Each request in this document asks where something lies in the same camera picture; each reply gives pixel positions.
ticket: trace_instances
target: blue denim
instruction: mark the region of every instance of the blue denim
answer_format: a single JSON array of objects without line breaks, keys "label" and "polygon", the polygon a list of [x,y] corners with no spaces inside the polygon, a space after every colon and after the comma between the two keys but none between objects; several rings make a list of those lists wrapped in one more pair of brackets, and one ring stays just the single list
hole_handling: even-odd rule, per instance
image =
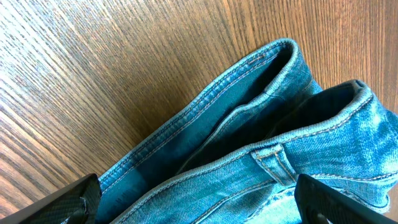
[{"label": "blue denim", "polygon": [[361,81],[321,92],[297,44],[280,39],[102,175],[96,223],[298,223],[300,173],[385,212],[397,125]]}]

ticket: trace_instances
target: brown wood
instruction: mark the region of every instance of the brown wood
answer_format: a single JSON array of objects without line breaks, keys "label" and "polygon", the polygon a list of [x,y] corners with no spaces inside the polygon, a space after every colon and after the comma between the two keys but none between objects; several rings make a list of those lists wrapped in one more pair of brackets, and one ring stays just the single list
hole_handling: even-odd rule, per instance
[{"label": "brown wood", "polygon": [[0,217],[102,174],[279,37],[323,88],[362,79],[398,113],[396,0],[2,0],[0,30]]}]

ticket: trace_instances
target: black object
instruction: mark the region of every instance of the black object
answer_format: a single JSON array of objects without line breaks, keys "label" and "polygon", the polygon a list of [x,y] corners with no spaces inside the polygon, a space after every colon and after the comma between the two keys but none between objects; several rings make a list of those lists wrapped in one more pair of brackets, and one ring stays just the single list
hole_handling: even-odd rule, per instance
[{"label": "black object", "polygon": [[294,197],[303,224],[397,223],[306,174],[298,176]]},{"label": "black object", "polygon": [[42,200],[3,218],[0,224],[94,223],[100,199],[101,188],[97,175],[88,174]]}]

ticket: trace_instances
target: denim jeans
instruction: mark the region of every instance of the denim jeans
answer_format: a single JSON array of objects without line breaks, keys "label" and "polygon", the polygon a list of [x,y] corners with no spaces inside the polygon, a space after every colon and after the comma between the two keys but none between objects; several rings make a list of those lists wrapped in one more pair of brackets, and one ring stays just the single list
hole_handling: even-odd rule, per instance
[{"label": "denim jeans", "polygon": [[321,91],[297,44],[280,39],[103,174],[96,223],[298,223],[300,173],[385,212],[397,125],[361,81]]}]

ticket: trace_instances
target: belt loop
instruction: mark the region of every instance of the belt loop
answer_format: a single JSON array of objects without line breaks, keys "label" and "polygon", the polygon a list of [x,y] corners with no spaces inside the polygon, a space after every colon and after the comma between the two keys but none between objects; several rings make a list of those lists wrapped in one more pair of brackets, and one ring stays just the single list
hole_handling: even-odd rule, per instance
[{"label": "belt loop", "polygon": [[287,160],[283,145],[256,150],[251,156],[279,184],[288,186],[296,183],[297,173]]}]

